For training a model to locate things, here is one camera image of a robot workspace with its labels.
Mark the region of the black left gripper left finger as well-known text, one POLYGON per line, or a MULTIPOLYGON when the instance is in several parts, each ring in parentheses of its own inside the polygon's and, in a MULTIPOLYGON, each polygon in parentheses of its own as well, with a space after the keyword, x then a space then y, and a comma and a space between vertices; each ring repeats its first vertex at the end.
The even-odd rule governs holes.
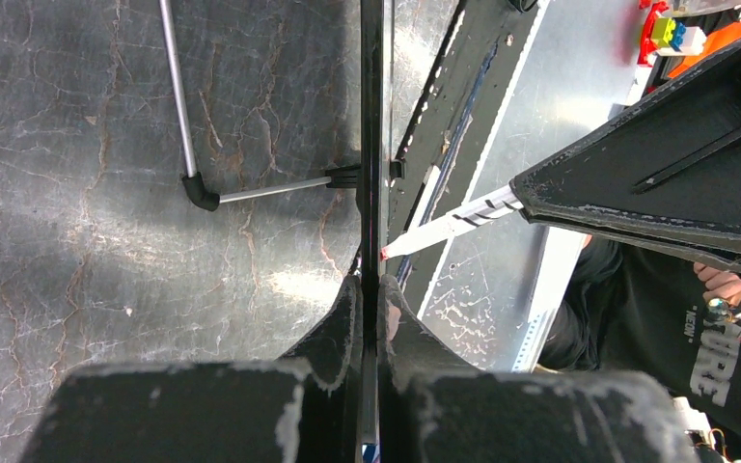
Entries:
POLYGON ((275 360, 91 365, 47 403, 24 462, 356 462, 362 295, 275 360))

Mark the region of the small white whiteboard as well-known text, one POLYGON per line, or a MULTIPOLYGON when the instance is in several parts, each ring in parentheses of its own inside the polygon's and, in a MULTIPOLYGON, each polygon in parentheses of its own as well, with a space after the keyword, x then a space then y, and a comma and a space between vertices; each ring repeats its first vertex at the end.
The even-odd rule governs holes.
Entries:
POLYGON ((358 462, 380 453, 378 290, 387 275, 393 5, 361 5, 361 210, 359 272, 343 280, 332 310, 274 362, 203 364, 202 387, 175 437, 157 449, 177 462, 358 462))

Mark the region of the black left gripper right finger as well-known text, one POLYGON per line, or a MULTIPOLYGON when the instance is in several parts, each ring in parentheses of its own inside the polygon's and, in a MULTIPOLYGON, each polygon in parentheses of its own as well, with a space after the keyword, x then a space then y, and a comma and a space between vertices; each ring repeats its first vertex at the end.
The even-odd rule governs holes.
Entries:
POLYGON ((384 462, 693 462, 666 391, 636 372, 474 368, 416 320, 397 280, 378 290, 384 462))

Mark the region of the red whiteboard marker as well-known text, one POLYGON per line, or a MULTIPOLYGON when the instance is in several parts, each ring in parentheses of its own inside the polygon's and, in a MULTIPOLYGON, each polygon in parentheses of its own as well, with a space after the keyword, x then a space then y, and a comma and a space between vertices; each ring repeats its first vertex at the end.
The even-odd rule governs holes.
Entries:
POLYGON ((499 188, 454 208, 437 219, 406 231, 384 246, 380 251, 380 257, 382 260, 388 260, 414 254, 436 243, 487 225, 523 207, 510 186, 499 188))

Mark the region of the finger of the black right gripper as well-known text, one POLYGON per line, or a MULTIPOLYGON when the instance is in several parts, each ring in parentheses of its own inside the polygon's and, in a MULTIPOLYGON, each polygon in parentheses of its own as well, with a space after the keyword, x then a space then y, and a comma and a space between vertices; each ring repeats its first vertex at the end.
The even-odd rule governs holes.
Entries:
POLYGON ((531 223, 741 275, 741 39, 510 186, 531 223))

